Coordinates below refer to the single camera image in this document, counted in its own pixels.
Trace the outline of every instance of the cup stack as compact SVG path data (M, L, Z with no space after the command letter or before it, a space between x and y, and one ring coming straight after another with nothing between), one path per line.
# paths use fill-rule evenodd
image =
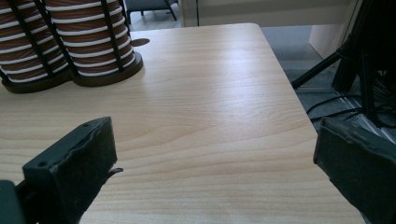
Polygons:
M19 0L16 5L50 71L59 73L66 68L67 62L35 3ZM15 84L31 83L49 75L7 1L0 2L0 67L7 79Z
M128 28L118 0L107 0L121 64L135 60ZM47 0L46 9L57 27L78 73L83 77L102 77L119 71L105 13L99 0Z

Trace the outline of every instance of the floor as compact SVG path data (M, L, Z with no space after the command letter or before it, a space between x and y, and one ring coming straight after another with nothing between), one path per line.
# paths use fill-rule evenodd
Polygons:
M145 11L143 17L140 12L131 13L131 31L180 28L181 21L178 4L173 4L171 7L177 17L177 21L173 19L169 10Z
M172 5L172 9L177 15L177 21L174 21L172 15L167 10L147 11L145 16L141 16L140 12L133 12L131 14L132 31L142 30L158 30L180 28L180 11L177 4ZM262 28L262 32L267 38L271 48L273 49L280 65L285 71L290 81L304 74L307 70L312 68L317 63L321 62L322 58L309 45L309 34L312 26L285 26L285 27L266 27ZM319 75L306 82L302 87L296 90L296 93L305 108L317 103L323 102L333 97L339 97L340 94L346 95L360 95L359 79L355 81L351 91L336 92L332 89L332 78L335 74L335 67L328 67ZM308 114L309 118L320 118L331 113L355 108L360 106L359 97L343 97L331 101L325 105L316 107ZM372 133L375 133L383 138L396 144L396 131L392 129L379 129L362 114L353 116L348 113L343 116L338 116L339 119L345 119L347 122L357 126L361 126ZM386 118L390 123L396 124L396 116L394 112L390 118ZM313 120L313 125L316 129L319 127L319 119Z

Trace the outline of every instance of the chair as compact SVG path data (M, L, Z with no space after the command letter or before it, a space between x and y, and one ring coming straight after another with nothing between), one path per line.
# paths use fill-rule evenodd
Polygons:
M131 24L131 12L140 11L140 14L144 16L144 11L149 10L166 10L169 9L174 20L176 21L176 15L171 6L174 3L178 3L177 0L124 0L126 7L126 16L128 22Z

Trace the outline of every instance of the wooden table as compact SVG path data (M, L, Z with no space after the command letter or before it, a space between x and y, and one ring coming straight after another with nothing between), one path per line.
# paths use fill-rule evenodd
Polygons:
M254 24L135 32L145 67L103 88L0 90L0 179L110 116L124 172L81 223L362 223L312 162L317 134Z

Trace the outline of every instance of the black object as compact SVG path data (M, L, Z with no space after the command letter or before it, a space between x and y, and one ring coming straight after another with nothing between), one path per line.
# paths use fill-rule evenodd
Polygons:
M197 26L199 26L199 8L198 8L198 0L195 0L195 5L196 5L196 9L197 9Z
M389 70L396 63L396 4L392 0L363 0L361 9L346 42L333 54L293 80L294 89L340 61L332 86L336 91L349 91L356 75L361 78L364 114L378 127L382 124L375 113L373 83L375 72Z
M396 223L395 149L362 128L323 119L314 163L372 223Z
M0 182L0 204L6 199L12 210L2 208L0 222L78 223L106 181L122 171L111 170L116 161L111 118L78 126L23 165L25 179L16 188Z
M59 86L61 84L64 84L67 81L73 81L77 85L83 86L83 87L106 86L106 85L111 85L111 84L114 84L117 82L121 82L129 77L132 77L138 71L140 71L140 69L143 67L142 55L136 51L133 51L134 61L130 65L128 65L126 68L123 67L123 65L121 63L120 50L117 47L116 37L115 37L114 31L112 29L112 23L111 23L110 14L108 11L108 5L107 5L106 0L101 0L104 15L105 15L105 20L106 20L106 25L108 27L107 30L109 32L110 42L111 42L113 52L114 52L114 58L116 59L116 63L117 63L119 70L117 72L114 72L110 75L105 75L105 76L97 76L97 77L81 76L78 73L78 70L73 63L73 60L68 53L68 50L64 46L64 42L62 41L60 35L57 33L56 25L54 23L52 23L50 12L48 12L46 10L46 1L33 0L37 10L41 14L41 17L43 18L44 22L47 24L49 31L51 32L56 44L58 45L64 58L66 59L66 61L68 63L68 66L65 69L57 72L56 74L52 74L52 72L50 71L48 62L46 61L46 59L43 56L43 52L40 51L37 43L35 42L34 37L31 34L31 31L26 26L26 22L24 21L23 17L21 16L21 13L19 12L17 5L12 0L7 0L7 2L9 4L9 6L11 7L12 11L14 12L17 21L20 23L22 30L25 32L30 43L32 44L32 47L35 50L35 53L37 54L37 57L42 62L47 74L49 74L48 77L40 78L39 80L30 81L30 82L26 82L26 83L15 83L15 82L11 82L9 80L8 76L6 74L4 74L2 71L0 71L0 78L2 78L1 83L10 92L31 93L31 92L37 92L37 91L44 91L44 90ZM119 0L119 3L124 8L123 1ZM125 22L125 25L129 31L129 25L128 25L127 21Z

